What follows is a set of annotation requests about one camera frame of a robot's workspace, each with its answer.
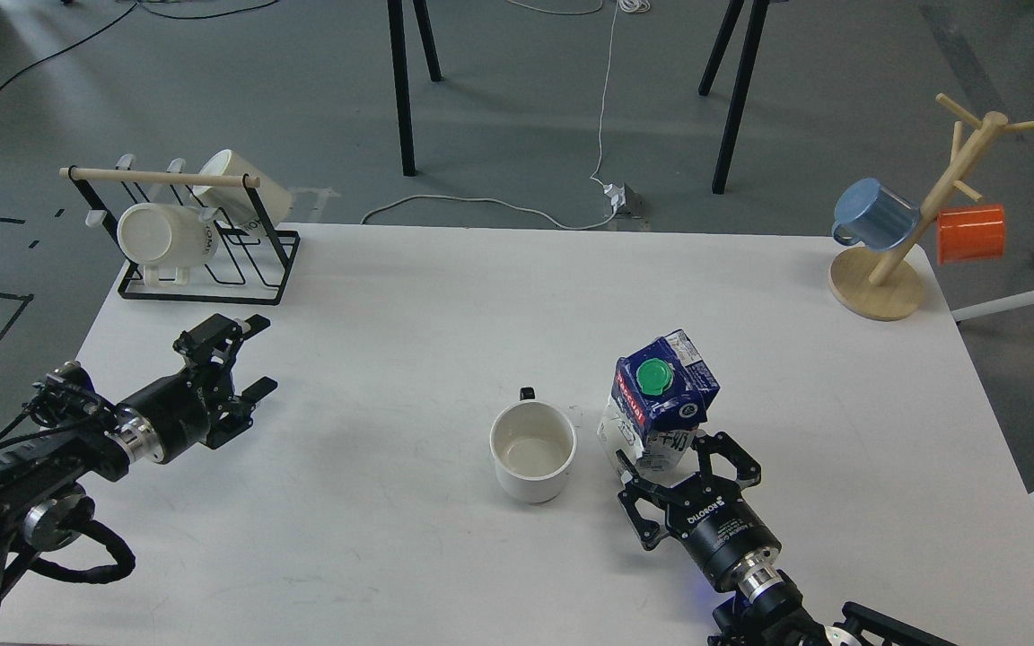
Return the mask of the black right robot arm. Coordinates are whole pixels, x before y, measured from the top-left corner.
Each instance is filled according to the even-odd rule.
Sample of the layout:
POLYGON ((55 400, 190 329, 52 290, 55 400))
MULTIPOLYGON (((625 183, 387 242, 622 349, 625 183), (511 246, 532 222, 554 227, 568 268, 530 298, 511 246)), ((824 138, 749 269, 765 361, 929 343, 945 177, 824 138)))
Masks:
POLYGON ((729 434, 697 437, 697 471, 673 486, 657 484, 615 451, 624 488, 618 499, 645 551, 677 540, 714 591, 726 594, 713 612, 710 645, 945 645, 947 641, 846 601, 841 621, 821 624, 784 570, 781 543, 742 494, 762 481, 762 467, 729 434))

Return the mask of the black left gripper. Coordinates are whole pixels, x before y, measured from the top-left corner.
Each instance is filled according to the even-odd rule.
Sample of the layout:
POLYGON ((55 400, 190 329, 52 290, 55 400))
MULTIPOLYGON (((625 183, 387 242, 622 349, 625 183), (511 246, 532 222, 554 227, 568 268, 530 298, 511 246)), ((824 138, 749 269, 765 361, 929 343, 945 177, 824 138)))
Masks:
POLYGON ((161 377, 118 404, 118 418, 132 423, 148 442, 148 458, 168 465, 194 444, 224 447, 253 425, 258 401, 278 383, 258 378, 234 394, 232 369, 243 344, 271 326, 262 315, 231 319, 222 314, 180 332, 173 351, 183 357, 181 373, 161 377))

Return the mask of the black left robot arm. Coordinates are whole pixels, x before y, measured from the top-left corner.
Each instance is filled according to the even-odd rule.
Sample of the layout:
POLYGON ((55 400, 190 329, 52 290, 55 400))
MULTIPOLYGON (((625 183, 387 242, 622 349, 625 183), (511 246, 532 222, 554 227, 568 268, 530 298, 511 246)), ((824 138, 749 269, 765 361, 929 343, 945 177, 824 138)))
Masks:
POLYGON ((242 344, 269 326, 261 315, 210 316, 173 344, 180 371, 123 401, 100 396, 77 362, 34 386, 20 418, 39 430, 16 438, 0 431, 0 609, 26 572, 86 584, 130 575, 135 556, 94 518, 79 479, 119 481, 141 458, 168 465, 189 447, 216 450, 248 430, 276 382, 263 377, 235 392, 232 368, 242 344))

